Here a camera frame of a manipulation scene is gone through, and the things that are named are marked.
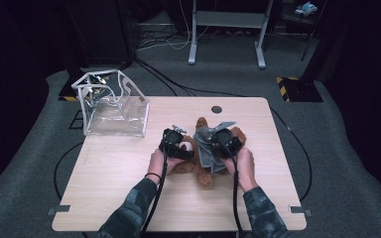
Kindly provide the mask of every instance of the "stuffed animal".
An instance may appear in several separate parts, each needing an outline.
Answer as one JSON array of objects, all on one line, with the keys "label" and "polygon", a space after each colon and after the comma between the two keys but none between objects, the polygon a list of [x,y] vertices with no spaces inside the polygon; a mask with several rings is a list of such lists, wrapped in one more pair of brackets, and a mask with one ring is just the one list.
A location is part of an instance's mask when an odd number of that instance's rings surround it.
[{"label": "stuffed animal", "polygon": [[[199,117],[196,121],[195,128],[196,130],[201,127],[208,127],[208,123],[204,117]],[[243,132],[238,127],[233,127],[230,129],[230,131],[233,133],[233,136],[237,137],[239,141],[244,144],[246,143],[246,136],[243,134]],[[182,139],[181,145],[185,144],[185,142],[190,143],[192,146],[192,149],[194,151],[194,155],[190,160],[187,160],[183,163],[180,163],[176,165],[173,170],[171,171],[171,174],[184,174],[184,173],[190,173],[193,172],[196,175],[197,182],[202,187],[210,187],[213,183],[213,171],[211,168],[204,168],[201,165],[200,157],[199,157],[199,148],[196,140],[188,135],[184,135],[184,138]],[[215,173],[225,173],[226,169],[222,169],[220,171],[217,171]]]}]

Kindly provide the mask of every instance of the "clear plastic box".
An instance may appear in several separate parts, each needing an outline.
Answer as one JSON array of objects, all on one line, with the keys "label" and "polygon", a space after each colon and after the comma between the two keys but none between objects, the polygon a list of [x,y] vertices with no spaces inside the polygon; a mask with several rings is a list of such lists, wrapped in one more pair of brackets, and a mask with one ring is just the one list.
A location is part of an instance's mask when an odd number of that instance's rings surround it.
[{"label": "clear plastic box", "polygon": [[71,87],[81,104],[85,136],[145,136],[150,101],[120,70],[88,72]]}]

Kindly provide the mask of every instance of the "teddy bear ear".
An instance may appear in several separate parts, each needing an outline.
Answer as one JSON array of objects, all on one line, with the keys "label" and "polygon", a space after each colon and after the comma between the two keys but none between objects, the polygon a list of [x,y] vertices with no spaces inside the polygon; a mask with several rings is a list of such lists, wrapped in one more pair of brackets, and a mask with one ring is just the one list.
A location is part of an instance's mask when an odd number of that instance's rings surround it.
[{"label": "teddy bear ear", "polygon": [[239,141],[244,145],[246,143],[246,135],[242,132],[242,130],[239,127],[233,127],[231,128],[231,132],[233,135],[237,138],[239,138]]},{"label": "teddy bear ear", "polygon": [[206,119],[204,117],[199,117],[199,118],[197,118],[195,127],[196,127],[196,129],[198,129],[200,127],[208,127],[208,122],[206,121]]}]

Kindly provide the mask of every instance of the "human arm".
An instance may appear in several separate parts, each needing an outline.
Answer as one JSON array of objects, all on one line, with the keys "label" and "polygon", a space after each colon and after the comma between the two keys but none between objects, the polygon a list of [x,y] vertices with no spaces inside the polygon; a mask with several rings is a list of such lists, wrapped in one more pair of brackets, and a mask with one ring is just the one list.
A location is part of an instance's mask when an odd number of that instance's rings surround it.
[{"label": "human arm", "polygon": [[[181,162],[180,159],[168,158],[167,174]],[[157,149],[151,155],[146,177],[131,189],[123,204],[100,227],[98,237],[140,237],[148,208],[157,193],[157,185],[160,182],[158,176],[162,175],[163,165],[164,154]]]},{"label": "human arm", "polygon": [[[286,224],[278,214],[274,203],[255,179],[255,163],[252,152],[242,148],[236,157],[239,171],[239,186],[252,227],[252,237],[290,237]],[[231,175],[235,167],[231,159],[222,160]]]}]

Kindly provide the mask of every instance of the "power cable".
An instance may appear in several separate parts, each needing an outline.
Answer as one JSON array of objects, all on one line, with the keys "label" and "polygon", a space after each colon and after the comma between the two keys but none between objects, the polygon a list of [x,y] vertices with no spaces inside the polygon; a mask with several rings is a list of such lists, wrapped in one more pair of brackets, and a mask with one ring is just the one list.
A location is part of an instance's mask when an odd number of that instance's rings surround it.
[{"label": "power cable", "polygon": [[[78,143],[74,146],[72,146],[69,150],[67,150],[65,153],[63,153],[63,155],[61,156],[61,158],[58,160],[57,164],[55,165],[55,169],[54,169],[54,187],[55,187],[55,191],[57,193],[57,196],[58,196],[58,199],[61,201],[62,200],[62,196],[61,196],[61,193],[60,193],[60,190],[58,188],[58,180],[57,180],[57,177],[58,177],[58,168],[61,164],[61,162],[64,160],[65,156],[67,154],[69,154],[71,151],[73,151],[75,148],[79,147],[80,145],[82,145],[83,142],[81,143]],[[81,232],[82,236],[84,238],[89,238],[88,234],[85,233],[85,232]]]},{"label": "power cable", "polygon": [[[216,7],[217,7],[217,1],[218,0],[215,0],[214,2],[214,6],[213,6],[213,11],[215,12],[216,11]],[[172,24],[172,19],[170,19],[170,27],[171,27],[171,33],[167,36],[167,37],[160,37],[160,38],[156,38],[155,37],[155,32],[151,31],[153,33],[153,37],[148,37],[149,41],[145,42],[145,45],[141,45],[139,44],[139,49],[137,49],[136,51],[137,52],[140,52],[140,51],[143,51],[143,50],[146,50],[146,49],[150,49],[150,48],[154,48],[154,47],[163,47],[163,46],[170,46],[172,47],[173,49],[175,50],[181,50],[183,49],[185,46],[188,45],[188,43],[190,42],[190,39],[191,39],[191,30],[190,30],[190,26],[189,26],[189,23],[188,23],[188,20],[185,16],[185,11],[184,11],[184,7],[183,7],[183,4],[182,4],[182,0],[180,0],[180,6],[181,6],[181,12],[182,12],[182,16],[184,18],[184,21],[185,21],[185,24],[186,24],[186,27],[187,27],[187,33],[188,33],[188,37],[187,37],[187,40],[183,43],[172,43],[171,40],[170,40],[170,37],[173,38],[173,36],[175,35],[173,33],[173,24]],[[206,30],[209,28],[209,26],[207,26],[203,32],[201,34],[199,34],[199,36],[196,38],[197,40],[199,40],[200,38],[202,38],[202,36],[205,34]],[[159,44],[159,45],[156,45],[156,42],[158,41],[162,41],[162,42],[167,42],[167,44]],[[174,46],[175,45],[182,45],[180,48],[175,48]]]},{"label": "power cable", "polygon": [[149,64],[147,64],[145,61],[141,60],[141,59],[138,59],[137,57],[134,58],[134,61],[139,64],[143,69],[145,69],[146,71],[148,71],[149,73],[151,73],[153,76],[155,76],[158,80],[160,80],[165,86],[167,86],[171,91],[172,93],[175,95],[175,96],[178,96],[176,94],[176,92],[164,81],[162,80],[157,74],[161,75],[165,80],[169,81],[170,83],[180,87],[184,92],[187,93],[188,96],[190,96],[191,94],[194,95],[194,93],[192,92],[189,92],[189,89],[188,88],[184,88],[182,87],[181,85],[179,85],[178,83],[174,83],[173,81],[171,81],[168,77],[166,77],[165,75],[163,75],[162,73],[160,73],[158,70],[156,70],[155,68],[153,68],[152,66],[150,66]]},{"label": "power cable", "polygon": [[[166,141],[166,133],[163,133],[163,142]],[[157,204],[159,203],[160,195],[162,194],[164,182],[167,174],[167,154],[169,153],[169,149],[166,150],[166,143],[163,144],[163,172],[162,178],[159,183],[159,189],[157,190],[156,197],[154,198],[153,207],[151,207],[151,211],[147,217],[147,220],[144,223],[144,226],[141,230],[141,236],[147,231],[148,225],[150,224],[151,219],[153,218],[154,212],[156,211]]]},{"label": "power cable", "polygon": [[230,160],[232,160],[233,165],[234,165],[234,175],[233,175],[233,214],[234,214],[234,220],[236,222],[237,230],[238,230],[238,236],[239,238],[242,238],[244,233],[243,233],[243,228],[240,224],[240,219],[239,219],[239,213],[237,212],[237,189],[239,187],[239,171],[237,169],[237,155],[233,156],[231,151],[228,149],[228,147],[224,144],[221,144],[221,146],[225,149],[227,154],[230,156]]},{"label": "power cable", "polygon": [[158,75],[160,75],[161,77],[163,77],[166,81],[170,82],[171,84],[181,88],[182,90],[184,91],[187,91],[187,90],[193,90],[193,91],[199,91],[199,92],[205,92],[205,93],[216,93],[216,94],[223,94],[223,95],[230,95],[230,96],[239,96],[239,97],[245,97],[245,96],[242,96],[242,95],[238,95],[238,94],[233,94],[233,93],[228,93],[228,92],[220,92],[220,91],[211,91],[211,90],[202,90],[202,89],[197,89],[197,88],[192,88],[192,87],[187,87],[187,86],[183,86],[181,84],[178,84],[176,82],[174,82],[173,80],[171,80],[169,77],[165,76],[163,73],[161,73],[160,71],[158,71],[156,68],[154,68],[153,66],[147,64],[145,61],[141,60],[141,59],[138,59],[137,57],[135,57],[135,61],[140,65],[144,65],[144,69],[147,69],[147,68],[150,68],[153,72],[157,73]]},{"label": "power cable", "polygon": [[276,110],[274,110],[274,108],[270,107],[270,109],[280,119],[281,123],[283,123],[283,125],[287,128],[287,130],[293,135],[293,137],[296,139],[296,141],[298,142],[298,144],[302,148],[303,152],[305,153],[306,160],[307,160],[308,166],[309,166],[309,183],[308,183],[308,188],[306,189],[305,193],[300,198],[300,201],[303,201],[308,196],[308,194],[312,188],[313,170],[312,170],[311,158],[309,157],[308,151],[306,150],[303,143],[299,140],[299,138],[296,136],[296,134],[293,132],[293,130],[289,126],[287,126],[286,122],[283,120],[283,118],[280,116],[280,114],[278,114],[278,112]]}]

